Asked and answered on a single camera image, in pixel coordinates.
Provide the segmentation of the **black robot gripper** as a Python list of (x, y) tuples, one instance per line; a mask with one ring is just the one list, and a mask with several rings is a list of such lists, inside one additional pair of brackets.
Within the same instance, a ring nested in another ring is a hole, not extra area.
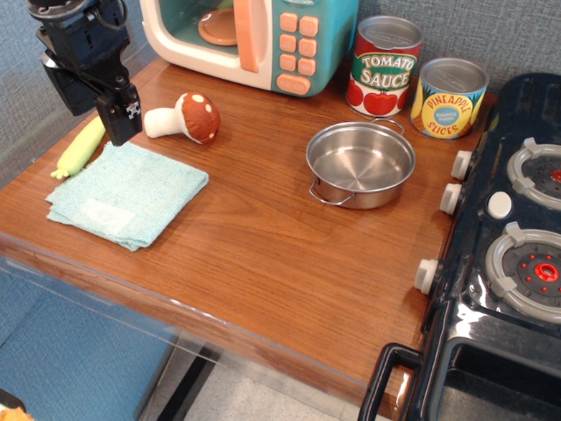
[(123, 1), (28, 1), (42, 64), (74, 116), (96, 109), (114, 146), (142, 132), (140, 98), (121, 61), (130, 44)]

